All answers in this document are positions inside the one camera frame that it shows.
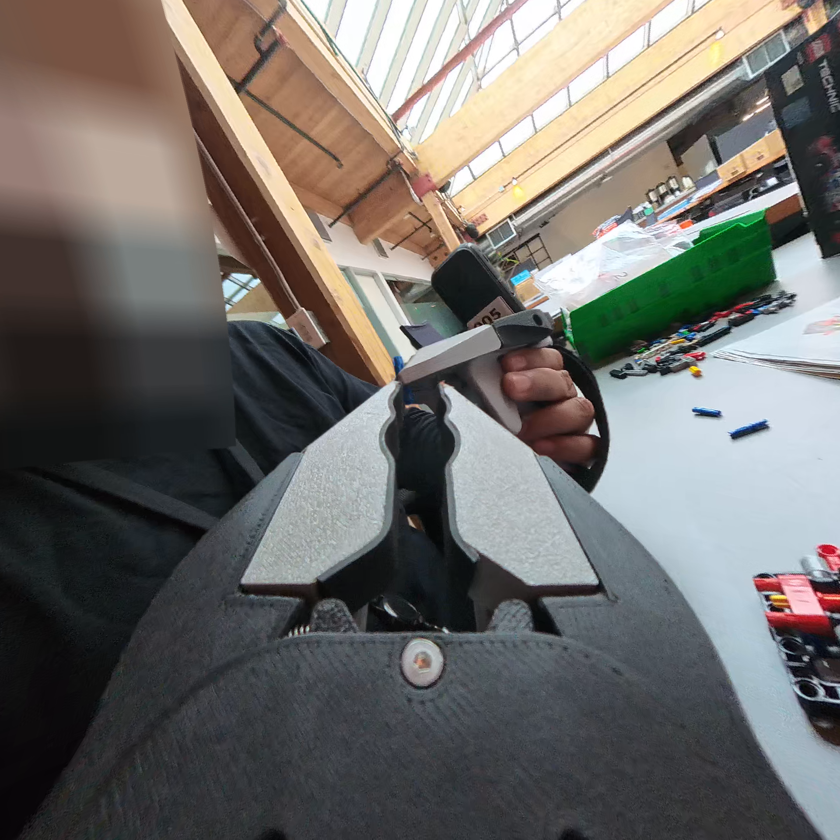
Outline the black lego frame assembly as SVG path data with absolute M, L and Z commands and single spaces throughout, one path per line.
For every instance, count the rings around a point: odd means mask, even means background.
M 839 745 L 839 548 L 815 546 L 793 571 L 753 576 L 788 683 L 816 734 Z

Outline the grey electrical box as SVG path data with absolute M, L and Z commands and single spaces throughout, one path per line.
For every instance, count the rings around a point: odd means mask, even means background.
M 286 323 L 290 331 L 315 350 L 321 350 L 330 343 L 313 312 L 304 307 L 296 309 L 286 318 Z

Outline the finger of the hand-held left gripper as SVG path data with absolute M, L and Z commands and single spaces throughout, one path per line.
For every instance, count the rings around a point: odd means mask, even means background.
M 499 331 L 485 325 L 415 352 L 397 379 L 411 387 L 457 386 L 472 381 L 478 382 L 478 387 L 500 387 L 501 351 Z

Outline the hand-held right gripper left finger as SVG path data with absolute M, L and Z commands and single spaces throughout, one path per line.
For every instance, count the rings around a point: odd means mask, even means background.
M 298 457 L 240 580 L 255 595 L 365 608 L 389 583 L 398 547 L 396 381 Z

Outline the black lego set box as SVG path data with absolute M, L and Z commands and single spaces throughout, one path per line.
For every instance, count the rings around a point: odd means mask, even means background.
M 767 69 L 765 82 L 808 225 L 822 257 L 838 256 L 838 16 Z

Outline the person's left hand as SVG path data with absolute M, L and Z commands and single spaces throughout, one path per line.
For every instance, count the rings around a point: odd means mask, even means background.
M 519 439 L 566 470 L 591 466 L 600 447 L 591 434 L 595 408 L 580 394 L 561 352 L 520 349 L 505 354 L 500 363 L 504 393 L 532 409 L 521 420 Z

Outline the green plastic bin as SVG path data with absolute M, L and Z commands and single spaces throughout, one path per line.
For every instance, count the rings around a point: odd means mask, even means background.
M 667 328 L 695 324 L 775 279 L 765 210 L 700 231 L 692 247 L 563 317 L 579 355 L 601 362 Z

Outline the clear plastic bags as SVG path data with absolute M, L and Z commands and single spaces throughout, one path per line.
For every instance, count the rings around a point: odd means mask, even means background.
M 572 311 L 691 249 L 697 233 L 674 223 L 650 228 L 624 222 L 534 278 L 561 309 Z

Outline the lego instruction booklet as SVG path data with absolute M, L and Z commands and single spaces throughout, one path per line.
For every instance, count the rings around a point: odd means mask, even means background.
M 723 361 L 839 379 L 839 315 L 822 308 L 713 352 Z

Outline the wooden post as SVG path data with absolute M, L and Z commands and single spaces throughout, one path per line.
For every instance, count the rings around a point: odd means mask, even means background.
M 313 314 L 331 361 L 367 382 L 391 381 L 391 355 L 186 5 L 163 1 L 163 9 L 207 198 L 224 230 L 286 319 Z

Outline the pile of loose lego parts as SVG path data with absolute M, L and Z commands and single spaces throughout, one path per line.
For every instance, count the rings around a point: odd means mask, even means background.
M 707 346 L 758 317 L 778 314 L 794 306 L 797 298 L 797 293 L 787 290 L 765 293 L 728 310 L 717 311 L 708 320 L 688 324 L 670 335 L 647 343 L 636 342 L 631 359 L 611 369 L 609 375 L 618 381 L 681 371 L 699 377 L 699 365 L 707 357 L 704 350 Z

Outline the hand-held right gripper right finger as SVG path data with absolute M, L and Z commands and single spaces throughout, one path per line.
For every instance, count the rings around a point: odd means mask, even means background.
M 538 456 L 451 385 L 438 387 L 453 444 L 444 468 L 446 523 L 466 557 L 476 625 L 509 600 L 588 596 L 601 580 Z

